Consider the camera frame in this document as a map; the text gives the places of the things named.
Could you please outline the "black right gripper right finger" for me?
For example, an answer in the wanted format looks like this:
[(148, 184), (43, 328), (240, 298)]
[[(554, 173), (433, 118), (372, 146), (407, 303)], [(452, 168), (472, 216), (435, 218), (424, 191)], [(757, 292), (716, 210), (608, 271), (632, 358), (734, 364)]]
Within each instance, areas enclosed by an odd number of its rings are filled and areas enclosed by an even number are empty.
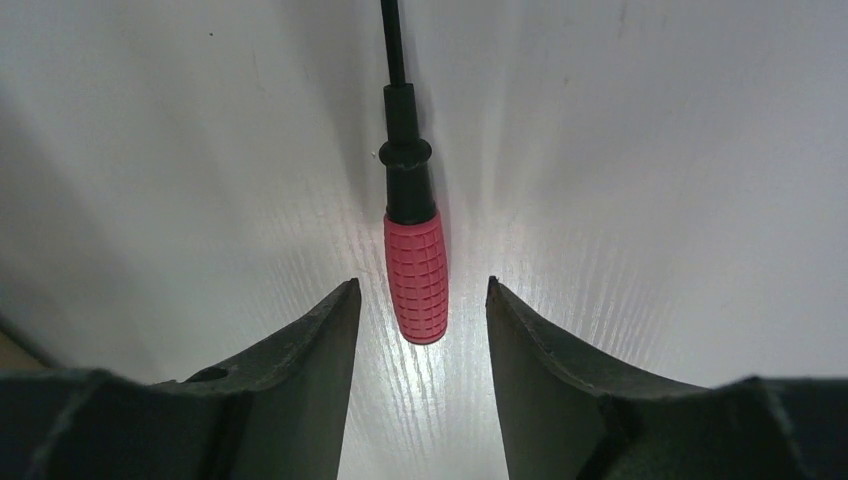
[(843, 479), (847, 382), (749, 377), (716, 388), (627, 364), (496, 278), (486, 318), (513, 479)]

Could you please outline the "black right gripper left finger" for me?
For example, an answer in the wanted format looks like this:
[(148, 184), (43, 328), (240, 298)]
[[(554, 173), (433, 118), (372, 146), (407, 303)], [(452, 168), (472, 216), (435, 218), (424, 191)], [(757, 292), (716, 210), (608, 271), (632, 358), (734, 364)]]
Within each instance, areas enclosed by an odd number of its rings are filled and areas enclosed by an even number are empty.
[(361, 309), (357, 280), (182, 382), (3, 371), (5, 479), (333, 479)]

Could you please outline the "red handled screwdriver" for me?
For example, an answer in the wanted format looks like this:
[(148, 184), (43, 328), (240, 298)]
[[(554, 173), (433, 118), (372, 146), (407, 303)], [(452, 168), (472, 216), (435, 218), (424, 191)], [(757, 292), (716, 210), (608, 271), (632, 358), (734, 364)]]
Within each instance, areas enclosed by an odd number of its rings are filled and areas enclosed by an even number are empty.
[(391, 301), (401, 335), (416, 345), (440, 340), (448, 325), (448, 259), (432, 187), (431, 145), (421, 136), (415, 89), (406, 79), (399, 5), (380, 3), (389, 83), (383, 88), (387, 140), (384, 246)]

